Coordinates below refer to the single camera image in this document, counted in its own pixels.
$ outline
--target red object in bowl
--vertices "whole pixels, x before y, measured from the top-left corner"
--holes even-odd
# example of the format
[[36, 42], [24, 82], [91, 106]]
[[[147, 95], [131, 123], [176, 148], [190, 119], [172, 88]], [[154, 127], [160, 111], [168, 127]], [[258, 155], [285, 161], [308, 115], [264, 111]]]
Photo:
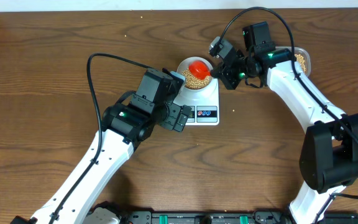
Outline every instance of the red object in bowl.
[[199, 80], [204, 80], [208, 75], [211, 76], [206, 64], [199, 60], [194, 61], [189, 65], [189, 71]]

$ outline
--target wooden object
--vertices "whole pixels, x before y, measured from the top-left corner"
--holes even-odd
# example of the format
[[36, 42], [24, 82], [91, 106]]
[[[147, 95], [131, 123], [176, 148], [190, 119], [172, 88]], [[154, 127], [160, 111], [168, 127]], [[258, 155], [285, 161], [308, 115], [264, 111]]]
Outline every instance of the wooden object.
[[[176, 70], [184, 58], [210, 60], [209, 43], [238, 12], [1, 13], [0, 223], [30, 217], [91, 144], [97, 124], [85, 72], [90, 54]], [[348, 114], [358, 113], [358, 9], [277, 12], [296, 46], [311, 55], [314, 84]], [[265, 12], [245, 14], [226, 37], [245, 49], [241, 28], [261, 21], [277, 45], [289, 45], [284, 26]], [[96, 58], [92, 78], [101, 111], [136, 90], [144, 72]], [[298, 121], [268, 88], [243, 83], [236, 91], [220, 84], [220, 106], [216, 127], [182, 133], [155, 127], [98, 202], [176, 211], [285, 208], [303, 181], [298, 160], [305, 134]], [[358, 194], [358, 180], [345, 193]], [[358, 212], [358, 200], [339, 198], [329, 209]]]

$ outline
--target white wall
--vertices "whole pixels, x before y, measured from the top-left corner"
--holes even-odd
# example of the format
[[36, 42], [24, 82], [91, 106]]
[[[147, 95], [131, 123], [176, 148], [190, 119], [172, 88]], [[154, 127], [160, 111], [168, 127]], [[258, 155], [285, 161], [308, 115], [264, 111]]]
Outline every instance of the white wall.
[[358, 7], [358, 0], [0, 0], [0, 12]]

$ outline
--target white kitchen scale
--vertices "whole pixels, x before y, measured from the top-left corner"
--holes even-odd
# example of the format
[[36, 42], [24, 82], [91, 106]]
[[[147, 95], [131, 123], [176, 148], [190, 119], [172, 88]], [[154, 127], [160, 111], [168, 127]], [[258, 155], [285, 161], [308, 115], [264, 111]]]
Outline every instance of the white kitchen scale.
[[[179, 65], [177, 73], [181, 74], [188, 69], [189, 64], [195, 60], [204, 62], [209, 70], [212, 65], [200, 57], [190, 57]], [[191, 108], [186, 125], [218, 125], [219, 124], [219, 84], [218, 79], [213, 78], [204, 88], [191, 90], [184, 87], [173, 101], [177, 105], [187, 105]]]

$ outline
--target wooden table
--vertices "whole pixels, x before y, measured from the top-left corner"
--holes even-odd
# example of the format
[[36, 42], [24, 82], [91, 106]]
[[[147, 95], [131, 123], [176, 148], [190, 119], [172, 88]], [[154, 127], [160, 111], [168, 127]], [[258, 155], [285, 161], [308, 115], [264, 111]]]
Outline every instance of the wooden table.
[[[187, 57], [211, 59], [208, 45], [239, 10], [0, 13], [0, 223], [30, 217], [68, 177], [97, 130], [86, 80], [93, 52], [176, 70]], [[311, 55], [314, 84], [348, 114], [358, 113], [358, 9], [281, 9], [296, 46]], [[227, 33], [244, 49], [241, 28], [268, 21], [277, 45], [284, 27], [250, 12]], [[144, 69], [97, 58], [92, 75], [103, 111], [136, 90]], [[97, 202], [176, 211], [284, 208], [303, 181], [304, 133], [268, 88], [220, 84], [221, 122], [156, 127], [110, 180]], [[358, 194], [358, 180], [346, 189]], [[334, 211], [358, 212], [339, 198]]]

